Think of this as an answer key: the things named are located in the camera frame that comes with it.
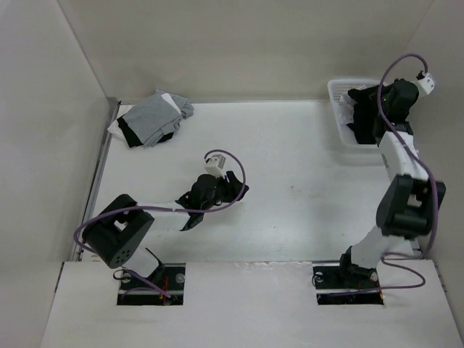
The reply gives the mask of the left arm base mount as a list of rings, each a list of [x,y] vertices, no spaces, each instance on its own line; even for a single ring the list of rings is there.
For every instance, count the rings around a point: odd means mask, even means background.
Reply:
[[[168,263],[159,265],[148,277],[166,297],[140,279],[120,269],[113,273],[113,279],[119,282],[117,305],[120,306],[181,306],[184,300],[186,284],[186,264]]]

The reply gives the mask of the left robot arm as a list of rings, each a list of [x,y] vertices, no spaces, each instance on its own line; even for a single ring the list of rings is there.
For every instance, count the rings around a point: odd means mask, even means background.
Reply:
[[[248,190],[248,185],[229,170],[224,177],[200,175],[179,199],[150,212],[131,196],[121,194],[98,215],[98,220],[83,229],[82,242],[115,269],[138,254],[151,228],[189,231],[203,221],[207,211],[240,201]]]

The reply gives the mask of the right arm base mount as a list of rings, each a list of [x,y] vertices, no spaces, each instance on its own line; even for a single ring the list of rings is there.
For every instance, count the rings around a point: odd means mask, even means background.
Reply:
[[[337,263],[315,263],[312,284],[319,305],[383,305],[376,270],[353,273]]]

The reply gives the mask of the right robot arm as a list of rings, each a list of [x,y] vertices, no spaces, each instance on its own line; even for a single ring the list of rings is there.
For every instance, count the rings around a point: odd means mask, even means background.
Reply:
[[[369,289],[376,267],[403,241],[436,230],[446,186],[432,177],[418,158],[407,117],[420,91],[416,84],[396,79],[385,86],[350,89],[358,140],[373,140],[381,151],[391,180],[376,210],[376,222],[366,237],[348,248],[336,269],[338,282],[348,289]]]

